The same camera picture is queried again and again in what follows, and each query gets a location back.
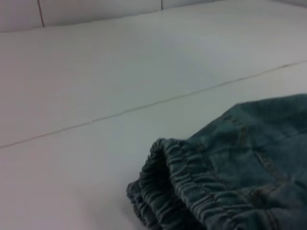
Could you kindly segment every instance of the white tiled floor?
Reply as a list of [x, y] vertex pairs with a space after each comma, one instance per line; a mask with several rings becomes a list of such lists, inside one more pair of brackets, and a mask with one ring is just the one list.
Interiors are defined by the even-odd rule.
[[228, 0], [0, 35], [0, 146], [307, 60], [306, 9]]
[[1, 149], [1, 228], [141, 229], [125, 189], [157, 138], [187, 138], [237, 102], [307, 92], [306, 70], [287, 67]]
[[0, 229], [141, 229], [125, 189], [157, 138], [307, 92], [306, 12], [240, 3], [1, 34]]

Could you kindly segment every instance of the white wall tile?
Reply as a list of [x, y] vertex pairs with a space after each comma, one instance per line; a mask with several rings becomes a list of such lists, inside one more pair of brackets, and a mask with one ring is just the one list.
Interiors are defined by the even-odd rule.
[[193, 5], [205, 2], [212, 2], [216, 0], [163, 0], [163, 9], [179, 7], [179, 6], [186, 6], [186, 5]]
[[1, 0], [0, 32], [42, 26], [36, 0]]
[[296, 6], [307, 7], [307, 1], [306, 0], [275, 0], [275, 1], [280, 1], [280, 2], [283, 2], [283, 3], [292, 4], [292, 5], [296, 5]]
[[161, 0], [41, 0], [46, 25], [118, 18], [161, 9]]

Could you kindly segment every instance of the blue denim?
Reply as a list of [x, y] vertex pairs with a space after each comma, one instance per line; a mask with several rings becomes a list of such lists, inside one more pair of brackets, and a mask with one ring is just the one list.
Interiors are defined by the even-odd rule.
[[307, 229], [307, 95], [238, 104], [150, 152], [127, 193], [151, 230]]

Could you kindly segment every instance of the white tile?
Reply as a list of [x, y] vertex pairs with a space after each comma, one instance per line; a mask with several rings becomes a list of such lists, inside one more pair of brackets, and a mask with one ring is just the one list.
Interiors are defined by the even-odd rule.
[[41, 26], [37, 0], [0, 1], [0, 32]]
[[307, 64], [287, 67], [0, 149], [0, 229], [46, 229], [52, 221], [141, 229], [125, 190], [157, 138], [187, 138], [238, 102], [306, 93], [306, 71]]
[[161, 10], [161, 0], [41, 0], [46, 25], [120, 18]]
[[300, 7], [307, 7], [307, 2], [305, 0], [275, 0], [275, 1], [280, 1]]
[[0, 146], [306, 60], [306, 20], [229, 0], [0, 34]]
[[163, 0], [163, 9], [169, 9], [173, 7], [200, 4], [200, 3], [208, 3], [213, 2], [215, 0]]

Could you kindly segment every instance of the jeans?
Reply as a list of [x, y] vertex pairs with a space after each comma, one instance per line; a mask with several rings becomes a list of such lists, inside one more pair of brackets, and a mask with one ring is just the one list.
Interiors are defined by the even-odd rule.
[[238, 104], [189, 139], [157, 140], [127, 194], [151, 230], [306, 229], [307, 95]]

